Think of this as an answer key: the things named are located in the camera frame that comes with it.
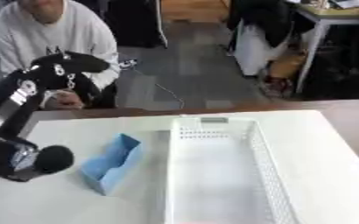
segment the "table leg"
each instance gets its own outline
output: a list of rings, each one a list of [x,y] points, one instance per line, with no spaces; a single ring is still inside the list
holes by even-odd
[[[300,94],[303,90],[304,82],[306,80],[307,74],[312,66],[314,56],[317,53],[317,48],[319,47],[320,42],[325,38],[329,30],[330,25],[326,24],[324,21],[320,20],[314,27],[314,35],[310,41],[307,53],[306,63],[302,68],[302,71],[299,75],[299,80],[297,84],[297,94]]]

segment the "basket handle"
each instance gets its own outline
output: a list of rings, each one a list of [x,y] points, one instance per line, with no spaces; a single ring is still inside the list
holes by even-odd
[[[228,123],[227,117],[202,117],[201,123]]]

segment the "gray carpet floor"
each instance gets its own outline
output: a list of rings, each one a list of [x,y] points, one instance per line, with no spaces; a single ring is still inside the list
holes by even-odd
[[[221,45],[229,41],[223,24],[171,23],[165,26],[167,49],[119,48],[120,59],[139,60],[137,71],[122,71],[117,85],[120,108],[231,108],[244,103],[269,103],[257,82],[242,77],[233,57]]]

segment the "white sweatshirt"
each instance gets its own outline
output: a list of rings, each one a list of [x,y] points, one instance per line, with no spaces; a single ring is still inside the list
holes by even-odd
[[[64,0],[64,13],[55,24],[37,22],[16,2],[0,11],[0,68],[4,74],[27,68],[36,58],[57,51],[91,54],[109,62],[110,69],[103,73],[85,73],[100,89],[118,78],[116,40],[109,27],[84,5]]]

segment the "blue box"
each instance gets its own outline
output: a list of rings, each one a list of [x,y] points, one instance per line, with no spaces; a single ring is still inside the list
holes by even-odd
[[[102,195],[108,195],[142,156],[140,142],[124,134],[119,135],[100,157],[81,166],[87,184]]]

